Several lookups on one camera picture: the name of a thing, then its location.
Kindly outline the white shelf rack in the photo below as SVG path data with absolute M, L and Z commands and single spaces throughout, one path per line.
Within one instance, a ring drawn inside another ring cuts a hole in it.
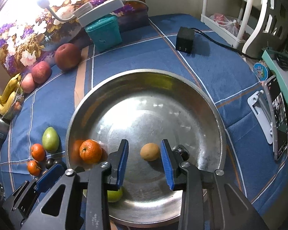
M 257 57 L 264 48 L 278 49 L 288 35 L 288 11 L 280 0 L 242 0 L 236 19 L 237 34 L 225 29 L 206 14 L 208 0 L 203 0 L 201 22 L 226 40 L 233 48 Z

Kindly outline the clear plastic fruit tray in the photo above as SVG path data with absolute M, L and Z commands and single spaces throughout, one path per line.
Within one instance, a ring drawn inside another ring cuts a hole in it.
M 6 104 L 4 105 L 4 114 L 1 116 L 1 119 L 4 121 L 13 120 L 13 118 L 21 111 L 23 102 L 24 92 L 22 87 L 19 87 L 16 91 L 13 91 L 10 94 Z

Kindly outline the orange tangerine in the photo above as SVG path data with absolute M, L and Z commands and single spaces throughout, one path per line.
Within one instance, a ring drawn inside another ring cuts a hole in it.
M 44 161 L 45 159 L 45 150 L 41 144 L 33 144 L 31 146 L 31 156 L 36 161 Z
M 38 177 L 41 174 L 42 168 L 35 160 L 31 160 L 27 163 L 27 170 L 32 176 Z
M 92 139 L 85 140 L 79 148 L 80 158 L 87 164 L 98 163 L 102 158 L 102 154 L 102 147 Z

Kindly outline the dark plum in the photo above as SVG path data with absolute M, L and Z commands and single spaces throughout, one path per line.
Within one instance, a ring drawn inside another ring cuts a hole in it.
M 53 162 L 53 164 L 54 164 L 54 165 L 56 165 L 56 164 L 61 165 L 64 170 L 67 169 L 67 166 L 66 166 L 65 162 L 63 162 L 62 160 L 56 159 L 56 160 Z
M 182 144 L 174 146 L 172 151 L 178 153 L 183 161 L 187 161 L 190 157 L 189 151 Z
M 48 158 L 45 162 L 46 169 L 49 170 L 53 166 L 54 162 L 55 162 L 55 159 Z

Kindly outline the brown kiwi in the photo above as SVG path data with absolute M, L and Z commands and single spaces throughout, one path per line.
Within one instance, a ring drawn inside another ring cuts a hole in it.
M 155 143 L 147 143 L 141 148 L 140 156 L 146 161 L 157 160 L 160 156 L 160 148 Z

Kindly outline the black power adapter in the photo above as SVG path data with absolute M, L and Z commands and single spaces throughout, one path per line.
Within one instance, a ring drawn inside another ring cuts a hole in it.
M 190 54 L 194 44 L 194 29 L 181 26 L 176 36 L 175 49 Z

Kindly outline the green pear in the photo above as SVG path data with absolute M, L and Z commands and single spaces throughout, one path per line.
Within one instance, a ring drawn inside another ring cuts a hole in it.
M 117 191 L 110 191 L 100 186 L 94 186 L 88 190 L 83 190 L 83 195 L 93 202 L 102 202 L 107 197 L 107 202 L 115 203 L 123 197 L 123 190 L 120 188 Z
M 42 135 L 42 145 L 46 152 L 55 153 L 60 145 L 59 135 L 53 127 L 48 127 Z

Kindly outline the dark plum front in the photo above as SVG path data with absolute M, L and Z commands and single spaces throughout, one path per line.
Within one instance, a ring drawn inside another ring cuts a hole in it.
M 174 146 L 172 151 L 178 153 L 183 161 L 187 161 L 190 157 L 189 151 L 182 144 Z

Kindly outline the white phone stand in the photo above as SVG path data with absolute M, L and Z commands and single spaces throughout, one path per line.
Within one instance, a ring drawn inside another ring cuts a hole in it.
M 264 98 L 264 91 L 256 91 L 248 100 L 248 105 L 257 118 L 268 144 L 273 143 L 272 119 L 268 103 Z

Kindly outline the floral painting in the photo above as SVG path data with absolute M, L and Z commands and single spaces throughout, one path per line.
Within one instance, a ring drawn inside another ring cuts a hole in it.
M 0 0 L 0 65 L 13 76 L 45 59 L 81 30 L 76 10 L 110 0 Z M 145 0 L 121 0 L 113 14 L 127 21 L 145 16 Z

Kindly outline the red apple middle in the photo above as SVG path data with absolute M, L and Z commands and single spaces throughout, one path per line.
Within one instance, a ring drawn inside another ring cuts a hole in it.
M 35 83 L 43 84 L 51 76 L 52 69 L 48 62 L 41 61 L 31 69 L 31 75 Z

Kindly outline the pink plastic bag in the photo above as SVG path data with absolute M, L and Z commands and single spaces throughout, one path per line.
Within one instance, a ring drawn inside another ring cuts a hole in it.
M 234 36 L 238 36 L 240 25 L 236 19 L 229 19 L 223 14 L 215 13 L 210 16 L 214 22 L 216 22 L 221 28 L 227 30 Z

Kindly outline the blue plaid tablecloth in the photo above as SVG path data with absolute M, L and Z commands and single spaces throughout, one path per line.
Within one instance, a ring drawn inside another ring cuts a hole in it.
M 47 127 L 54 127 L 65 140 L 77 98 L 115 74 L 158 69 L 192 81 L 213 100 L 226 129 L 226 176 L 259 214 L 270 210 L 288 183 L 288 156 L 274 160 L 272 148 L 247 103 L 261 85 L 239 55 L 219 46 L 222 39 L 212 31 L 208 31 L 208 39 L 195 37 L 191 55 L 176 51 L 176 34 L 182 26 L 208 29 L 190 15 L 154 16 L 148 26 L 124 32 L 123 44 L 106 53 L 86 47 L 83 71 L 64 72 L 53 66 L 47 82 L 25 99 L 0 148 L 0 183 L 6 195 L 31 180 L 27 170 L 30 148 L 41 140 Z

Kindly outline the yellow banana bunch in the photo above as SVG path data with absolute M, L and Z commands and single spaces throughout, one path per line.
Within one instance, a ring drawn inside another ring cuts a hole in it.
M 22 76 L 20 73 L 12 77 L 6 85 L 3 94 L 0 95 L 0 115 L 3 116 L 12 106 L 21 85 Z

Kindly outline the teal plastic box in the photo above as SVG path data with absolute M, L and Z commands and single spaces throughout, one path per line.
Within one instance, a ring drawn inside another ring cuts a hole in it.
M 112 14 L 99 18 L 85 26 L 85 31 L 100 53 L 122 42 L 118 18 Z

